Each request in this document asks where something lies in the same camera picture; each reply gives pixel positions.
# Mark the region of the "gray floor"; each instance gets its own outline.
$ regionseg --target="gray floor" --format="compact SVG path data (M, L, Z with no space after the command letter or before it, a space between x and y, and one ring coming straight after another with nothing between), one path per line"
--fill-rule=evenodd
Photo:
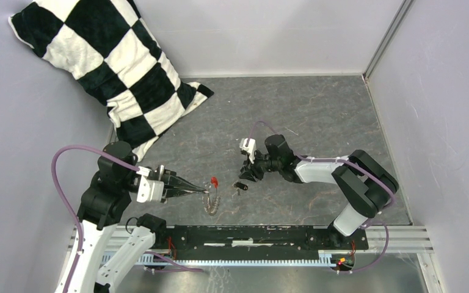
M357 264L376 256L357 255ZM416 255L385 255L380 264L353 275L337 276L326 267L204 267L205 273L152 275L135 266L119 292L332 292L424 293Z
M202 197L190 195L167 204L136 203L123 215L150 213L173 225L327 225L347 201L337 186L293 184L277 173L265 174L237 196L237 180L244 156L240 139L254 121L263 119L283 134L289 146L317 157L336 157L355 149L367 151L389 172L393 171L373 104L360 76L285 78L215 78L198 80L215 95L180 119L148 151L140 165L164 164L194 184L212 176L220 182L219 212L204 211ZM256 129L258 149L266 153L264 139L271 132ZM387 224L408 225L401 192L398 204L384 212Z

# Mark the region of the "red tip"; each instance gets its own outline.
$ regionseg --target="red tip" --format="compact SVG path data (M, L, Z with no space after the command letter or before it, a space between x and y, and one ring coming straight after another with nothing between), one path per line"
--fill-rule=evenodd
M215 188L218 188L218 179L215 176L211 177L211 184L213 184Z

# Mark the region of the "white wall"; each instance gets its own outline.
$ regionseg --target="white wall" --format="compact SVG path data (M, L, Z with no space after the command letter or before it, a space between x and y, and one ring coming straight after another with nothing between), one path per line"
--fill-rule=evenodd
M183 76L360 74L401 0L136 0Z
M7 17L29 2L0 0L0 292L54 292L73 223L51 181L51 158L71 143L105 146L111 125L69 74L15 38ZM62 155L62 188L73 206L96 160Z
M370 86L448 292L468 292L469 1L415 1Z

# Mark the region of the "checkered blanket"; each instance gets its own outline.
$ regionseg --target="checkered blanket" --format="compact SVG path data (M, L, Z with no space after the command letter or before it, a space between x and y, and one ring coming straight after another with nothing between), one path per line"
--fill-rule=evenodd
M37 56L69 71L107 106L118 138L140 159L213 95L181 82L133 0L36 0L9 22Z

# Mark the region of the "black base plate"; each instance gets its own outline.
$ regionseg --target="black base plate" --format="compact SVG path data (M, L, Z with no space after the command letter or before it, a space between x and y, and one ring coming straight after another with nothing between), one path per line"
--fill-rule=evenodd
M169 237L181 260L319 259L318 250L351 250L352 241L357 250L369 248L364 230L355 231L339 247L331 243L328 233L315 226L169 226L152 249L168 249ZM272 245L233 247L233 241L250 239Z

